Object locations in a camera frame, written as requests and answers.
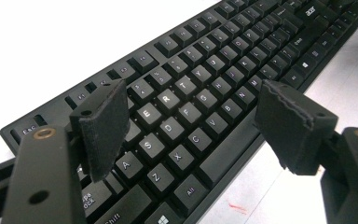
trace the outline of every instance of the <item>key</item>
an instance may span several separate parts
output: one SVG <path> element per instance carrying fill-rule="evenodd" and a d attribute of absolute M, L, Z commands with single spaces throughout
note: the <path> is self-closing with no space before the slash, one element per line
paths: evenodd
<path fill-rule="evenodd" d="M 198 174 L 208 188 L 212 188 L 218 183 L 231 165 L 259 135 L 259 131 L 253 124 L 254 117 L 255 110 L 200 165 Z"/>
<path fill-rule="evenodd" d="M 136 52 L 130 62 L 141 74 L 145 74 L 158 65 L 158 62 L 144 50 Z"/>
<path fill-rule="evenodd" d="M 212 139 L 217 140 L 226 133 L 228 124 L 216 112 L 213 112 L 212 115 L 202 123 L 202 127 Z"/>
<path fill-rule="evenodd" d="M 133 202 L 136 202 L 136 206 L 129 206 Z M 139 223 L 139 217 L 142 217 L 150 209 L 151 205 L 152 200 L 139 185 L 136 185 L 95 223 Z"/>
<path fill-rule="evenodd" d="M 170 90 L 165 90 L 156 99 L 156 105 L 167 116 L 176 110 L 179 103 L 179 98 Z"/>
<path fill-rule="evenodd" d="M 255 104 L 255 96 L 245 87 L 240 87 L 232 96 L 232 100 L 242 108 L 243 111 L 248 111 Z"/>
<path fill-rule="evenodd" d="M 184 101 L 188 101 L 197 89 L 196 85 L 187 76 L 177 80 L 172 88 L 175 94 Z"/>
<path fill-rule="evenodd" d="M 153 133 L 150 133 L 138 144 L 139 153 L 151 165 L 156 164 L 161 159 L 165 150 L 164 144 Z"/>
<path fill-rule="evenodd" d="M 159 163 L 153 170 L 147 174 L 146 185 L 159 197 L 164 197 L 173 186 L 175 178 Z"/>
<path fill-rule="evenodd" d="M 198 157 L 202 158 L 212 144 L 211 138 L 201 129 L 196 129 L 186 139 L 186 145 Z"/>
<path fill-rule="evenodd" d="M 202 114 L 191 103 L 186 103 L 179 109 L 177 117 L 179 121 L 188 129 L 192 130 L 198 124 Z"/>
<path fill-rule="evenodd" d="M 156 48 L 167 58 L 171 58 L 175 53 L 181 50 L 179 45 L 170 36 L 162 37 L 157 42 Z"/>
<path fill-rule="evenodd" d="M 183 219 L 180 218 L 172 208 L 163 203 L 157 210 L 146 220 L 145 224 L 181 224 Z"/>
<path fill-rule="evenodd" d="M 231 99 L 225 101 L 219 108 L 219 115 L 229 124 L 235 124 L 243 114 L 243 110 Z"/>
<path fill-rule="evenodd" d="M 135 71 L 127 62 L 118 62 L 113 64 L 113 69 L 108 72 L 112 79 L 125 78 L 127 84 L 132 83 L 141 75 Z"/>
<path fill-rule="evenodd" d="M 194 165 L 194 157 L 187 151 L 183 145 L 174 149 L 167 159 L 170 167 L 179 175 L 184 176 Z"/>
<path fill-rule="evenodd" d="M 132 96 L 132 99 L 139 105 L 146 104 L 156 94 L 153 88 L 144 79 L 140 79 L 132 84 L 128 92 Z"/>
<path fill-rule="evenodd" d="M 92 219 L 91 215 L 97 215 L 98 209 L 112 196 L 108 187 L 100 181 L 98 183 L 91 183 L 86 186 L 82 191 L 83 209 L 86 213 L 88 220 Z"/>
<path fill-rule="evenodd" d="M 187 217 L 199 205 L 207 193 L 208 190 L 202 186 L 199 180 L 195 176 L 190 175 L 173 192 L 172 200 Z"/>
<path fill-rule="evenodd" d="M 159 125 L 159 122 L 162 120 L 161 113 L 150 103 L 137 110 L 135 117 L 149 132 Z"/>
<path fill-rule="evenodd" d="M 174 147 L 182 140 L 182 137 L 185 134 L 185 129 L 178 123 L 178 121 L 176 121 L 176 119 L 170 117 L 159 125 L 158 133 L 168 145 Z"/>
<path fill-rule="evenodd" d="M 129 151 L 116 161 L 115 170 L 127 183 L 133 184 L 142 176 L 145 167 L 138 158 Z"/>

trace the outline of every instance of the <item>screw hole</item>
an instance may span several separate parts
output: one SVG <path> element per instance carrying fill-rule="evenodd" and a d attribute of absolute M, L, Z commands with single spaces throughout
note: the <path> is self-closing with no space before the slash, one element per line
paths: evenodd
<path fill-rule="evenodd" d="M 43 201 L 45 201 L 47 197 L 48 197 L 48 191 L 40 190 L 30 197 L 29 203 L 30 204 L 39 204 L 39 203 L 42 203 Z"/>
<path fill-rule="evenodd" d="M 83 116 L 88 116 L 88 115 L 90 115 L 90 114 L 92 114 L 92 112 L 89 111 L 89 110 L 85 110 L 85 111 L 82 111 L 82 112 L 81 112 L 81 115 L 83 115 Z"/>

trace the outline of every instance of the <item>black keycap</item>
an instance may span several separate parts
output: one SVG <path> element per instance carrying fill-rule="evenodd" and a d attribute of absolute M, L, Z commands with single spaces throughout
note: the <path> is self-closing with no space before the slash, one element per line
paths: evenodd
<path fill-rule="evenodd" d="M 212 15 L 211 12 L 206 12 L 205 14 L 203 14 L 200 18 L 200 21 L 204 23 L 208 30 L 212 30 L 213 28 L 221 24 L 221 22 L 214 15 Z"/>
<path fill-rule="evenodd" d="M 199 20 L 191 21 L 186 29 L 191 32 L 196 38 L 200 38 L 208 33 L 208 29 Z"/>
<path fill-rule="evenodd" d="M 222 75 L 222 78 L 234 89 L 237 89 L 245 80 L 245 75 L 237 67 L 231 66 Z"/>
<path fill-rule="evenodd" d="M 221 77 L 212 82 L 209 90 L 219 101 L 224 101 L 228 98 L 232 91 L 231 86 Z"/>
<path fill-rule="evenodd" d="M 179 176 L 184 176 L 193 167 L 194 161 L 194 157 L 182 145 L 174 149 L 167 159 L 167 163 Z"/>
<path fill-rule="evenodd" d="M 130 62 L 141 74 L 145 74 L 158 65 L 158 62 L 144 50 L 134 53 Z"/>
<path fill-rule="evenodd" d="M 209 73 L 202 65 L 194 68 L 188 76 L 199 88 L 204 88 L 207 84 L 209 84 L 212 78 L 211 73 Z"/>
<path fill-rule="evenodd" d="M 172 38 L 178 43 L 182 48 L 187 47 L 191 44 L 196 37 L 193 36 L 186 28 L 181 27 L 173 32 Z"/>
<path fill-rule="evenodd" d="M 208 90 L 202 90 L 194 98 L 194 105 L 201 113 L 209 115 L 217 107 L 217 99 Z"/>
<path fill-rule="evenodd" d="M 225 19 L 230 19 L 236 13 L 235 8 L 227 2 L 220 4 L 215 10 Z"/>
<path fill-rule="evenodd" d="M 172 77 L 161 67 L 152 71 L 146 80 L 158 91 L 167 89 L 173 82 Z"/>
<path fill-rule="evenodd" d="M 132 99 L 139 105 L 149 102 L 156 94 L 153 88 L 144 80 L 140 79 L 128 89 Z"/>
<path fill-rule="evenodd" d="M 203 66 L 215 77 L 222 74 L 227 68 L 227 64 L 220 60 L 216 55 L 212 55 L 207 59 Z"/>
<path fill-rule="evenodd" d="M 245 87 L 240 87 L 232 96 L 232 100 L 242 108 L 248 111 L 255 104 L 255 96 Z"/>
<path fill-rule="evenodd" d="M 173 192 L 172 200 L 187 217 L 199 205 L 207 193 L 208 190 L 202 186 L 199 180 L 195 176 L 190 175 Z"/>
<path fill-rule="evenodd" d="M 192 130 L 198 124 L 202 114 L 191 103 L 186 103 L 179 109 L 177 117 L 179 121 L 188 129 Z"/>
<path fill-rule="evenodd" d="M 228 35 L 230 39 L 237 37 L 241 33 L 241 29 L 232 21 L 226 22 L 226 24 L 221 27 L 221 30 L 225 32 L 225 34 Z"/>
<path fill-rule="evenodd" d="M 167 58 L 172 57 L 175 53 L 181 50 L 179 45 L 170 36 L 162 37 L 157 42 L 156 48 L 159 49 L 159 51 L 161 51 L 161 53 Z"/>
<path fill-rule="evenodd" d="M 182 140 L 185 129 L 176 119 L 170 117 L 159 125 L 158 133 L 168 145 L 174 147 Z"/>
<path fill-rule="evenodd" d="M 172 88 L 175 94 L 184 101 L 188 101 L 197 89 L 196 85 L 187 76 L 177 80 Z"/>
<path fill-rule="evenodd" d="M 146 136 L 138 145 L 139 153 L 149 164 L 156 164 L 163 156 L 165 149 L 164 144 L 153 133 Z"/>
<path fill-rule="evenodd" d="M 264 66 L 258 71 L 257 75 L 262 79 L 267 78 L 270 80 L 277 80 L 279 78 L 278 72 L 272 69 L 268 64 L 264 64 Z"/>
<path fill-rule="evenodd" d="M 135 117 L 149 132 L 159 125 L 159 122 L 162 120 L 161 113 L 150 103 L 147 103 L 137 110 Z"/>
<path fill-rule="evenodd" d="M 217 50 L 217 46 L 208 37 L 202 38 L 201 41 L 195 45 L 195 48 L 207 58 L 211 57 Z"/>
<path fill-rule="evenodd" d="M 299 88 L 303 82 L 304 78 L 293 68 L 281 78 L 281 83 L 287 84 L 295 89 Z"/>
<path fill-rule="evenodd" d="M 124 192 L 123 186 L 120 184 L 120 182 L 118 182 L 117 178 L 112 175 L 112 173 L 109 173 L 103 182 L 116 196 Z"/>
<path fill-rule="evenodd" d="M 212 115 L 202 123 L 202 127 L 212 139 L 216 140 L 226 133 L 228 124 L 216 112 L 213 112 Z"/>
<path fill-rule="evenodd" d="M 147 212 L 152 200 L 139 185 L 133 187 L 95 223 L 139 223 L 139 218 Z"/>
<path fill-rule="evenodd" d="M 127 84 L 132 83 L 141 75 L 135 71 L 127 62 L 118 62 L 113 64 L 113 69 L 108 72 L 112 79 L 125 78 Z"/>
<path fill-rule="evenodd" d="M 205 56 L 194 47 L 186 49 L 180 56 L 190 67 L 195 67 L 205 60 Z"/>
<path fill-rule="evenodd" d="M 124 139 L 124 147 L 131 148 L 133 145 L 138 143 L 142 137 L 142 131 L 131 119 L 130 119 L 130 129 Z"/>
<path fill-rule="evenodd" d="M 110 196 L 112 196 L 112 192 L 110 192 L 103 181 L 89 184 L 81 191 L 81 193 L 83 208 L 88 219 L 92 219 L 90 215 L 96 212 L 97 209 L 103 209 L 103 204 L 106 203 Z"/>
<path fill-rule="evenodd" d="M 243 40 L 240 36 L 231 41 L 230 46 L 234 49 L 240 56 L 243 56 L 248 52 L 250 46 L 249 44 Z"/>
<path fill-rule="evenodd" d="M 229 124 L 235 124 L 243 114 L 243 110 L 231 99 L 225 101 L 219 109 L 219 115 Z"/>
<path fill-rule="evenodd" d="M 165 90 L 156 98 L 156 105 L 167 116 L 176 110 L 179 103 L 179 98 L 170 90 Z"/>
<path fill-rule="evenodd" d="M 295 64 L 296 70 L 299 71 L 303 78 L 307 78 L 316 67 L 316 61 L 308 54 L 304 54 Z"/>
<path fill-rule="evenodd" d="M 249 46 L 251 46 L 251 48 L 253 48 L 261 40 L 260 36 L 251 29 L 246 30 L 243 35 L 241 35 L 241 38 L 244 39 Z"/>
<path fill-rule="evenodd" d="M 215 45 L 218 48 L 222 48 L 223 46 L 225 46 L 229 41 L 230 38 L 228 37 L 228 35 L 226 35 L 222 30 L 220 29 L 215 29 L 214 31 L 212 31 L 208 37 L 215 43 Z"/>
<path fill-rule="evenodd" d="M 254 115 L 246 117 L 212 153 L 202 162 L 198 170 L 201 179 L 209 188 L 215 186 L 231 165 L 259 135 L 254 126 Z"/>
<path fill-rule="evenodd" d="M 185 75 L 190 69 L 188 65 L 178 56 L 170 59 L 165 65 L 165 69 L 176 79 Z"/>
<path fill-rule="evenodd" d="M 159 163 L 153 170 L 147 174 L 146 185 L 159 197 L 164 197 L 173 186 L 175 178 Z"/>
<path fill-rule="evenodd" d="M 227 66 L 231 66 L 239 58 L 237 52 L 235 52 L 234 49 L 229 46 L 224 46 L 219 50 L 217 55 L 220 57 L 220 59 L 223 60 L 224 63 L 227 64 Z"/>
<path fill-rule="evenodd" d="M 251 28 L 252 26 L 252 23 L 242 14 L 236 15 L 231 21 L 237 25 L 238 28 L 240 28 L 241 32 Z"/>
<path fill-rule="evenodd" d="M 145 167 L 135 155 L 129 151 L 116 161 L 115 170 L 127 183 L 132 184 L 142 176 Z"/>
<path fill-rule="evenodd" d="M 201 129 L 196 129 L 186 139 L 186 145 L 198 157 L 202 158 L 210 148 L 212 139 Z"/>
<path fill-rule="evenodd" d="M 146 220 L 145 224 L 181 224 L 183 219 L 179 217 L 173 209 L 163 203 L 157 210 Z"/>
<path fill-rule="evenodd" d="M 245 75 L 245 78 L 250 77 L 257 70 L 255 63 L 247 56 L 242 57 L 235 66 Z"/>

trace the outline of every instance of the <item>keycap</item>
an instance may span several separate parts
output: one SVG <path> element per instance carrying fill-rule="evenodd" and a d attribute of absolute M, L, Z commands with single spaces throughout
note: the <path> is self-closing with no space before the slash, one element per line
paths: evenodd
<path fill-rule="evenodd" d="M 212 145 L 212 139 L 201 128 L 198 128 L 188 136 L 186 145 L 198 158 L 202 158 Z"/>
<path fill-rule="evenodd" d="M 133 187 L 95 223 L 139 223 L 139 217 L 148 211 L 152 200 L 139 185 Z"/>
<path fill-rule="evenodd" d="M 179 145 L 168 154 L 167 163 L 179 176 L 184 176 L 193 167 L 194 162 L 193 155 L 183 145 Z"/>
<path fill-rule="evenodd" d="M 214 187 L 231 165 L 254 141 L 259 132 L 253 125 L 255 111 L 246 117 L 223 142 L 202 162 L 198 174 L 208 188 Z"/>
<path fill-rule="evenodd" d="M 181 224 L 183 219 L 179 217 L 173 209 L 163 203 L 158 209 L 146 220 L 145 224 Z"/>
<path fill-rule="evenodd" d="M 176 119 L 170 117 L 159 125 L 158 133 L 168 145 L 174 147 L 182 140 L 185 129 Z"/>
<path fill-rule="evenodd" d="M 172 200 L 187 217 L 199 205 L 207 193 L 208 190 L 202 186 L 199 180 L 195 176 L 190 175 L 173 192 Z"/>
<path fill-rule="evenodd" d="M 115 170 L 127 183 L 134 183 L 145 171 L 144 165 L 131 152 L 127 152 L 115 163 Z"/>
<path fill-rule="evenodd" d="M 173 187 L 174 181 L 173 175 L 162 163 L 159 163 L 147 174 L 145 183 L 159 198 L 162 198 Z"/>
<path fill-rule="evenodd" d="M 139 153 L 151 165 L 161 159 L 165 150 L 165 145 L 153 133 L 150 133 L 138 144 Z"/>

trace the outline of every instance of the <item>function key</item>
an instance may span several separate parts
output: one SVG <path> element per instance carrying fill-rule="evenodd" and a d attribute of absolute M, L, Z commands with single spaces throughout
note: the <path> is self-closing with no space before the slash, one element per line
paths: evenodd
<path fill-rule="evenodd" d="M 162 37 L 156 44 L 156 48 L 165 55 L 165 57 L 170 58 L 175 53 L 179 52 L 179 45 L 170 37 Z"/>
<path fill-rule="evenodd" d="M 230 19 L 236 14 L 235 8 L 227 2 L 220 4 L 215 10 L 225 19 Z"/>
<path fill-rule="evenodd" d="M 187 47 L 191 44 L 196 37 L 193 36 L 186 28 L 181 27 L 173 32 L 172 38 L 178 43 L 182 48 Z"/>
<path fill-rule="evenodd" d="M 204 23 L 208 30 L 212 30 L 221 23 L 211 12 L 203 14 L 200 21 Z"/>
<path fill-rule="evenodd" d="M 145 74 L 158 65 L 158 62 L 144 50 L 136 52 L 130 62 L 141 74 Z"/>

